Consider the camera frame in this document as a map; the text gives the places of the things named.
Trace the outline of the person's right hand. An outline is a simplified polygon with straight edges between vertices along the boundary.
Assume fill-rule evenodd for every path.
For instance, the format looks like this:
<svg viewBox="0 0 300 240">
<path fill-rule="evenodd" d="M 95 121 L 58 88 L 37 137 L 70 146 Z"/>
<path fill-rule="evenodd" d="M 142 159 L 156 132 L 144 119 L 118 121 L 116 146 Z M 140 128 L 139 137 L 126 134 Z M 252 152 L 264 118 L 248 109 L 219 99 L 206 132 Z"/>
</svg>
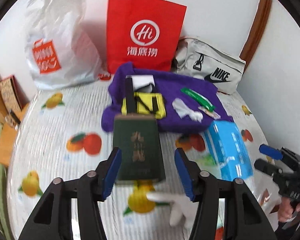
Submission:
<svg viewBox="0 0 300 240">
<path fill-rule="evenodd" d="M 295 208 L 296 212 L 300 212 L 300 203 Z M 286 197 L 281 198 L 279 210 L 277 212 L 278 220 L 281 223 L 285 223 L 288 219 L 292 218 L 294 209 L 290 204 L 290 199 Z"/>
</svg>

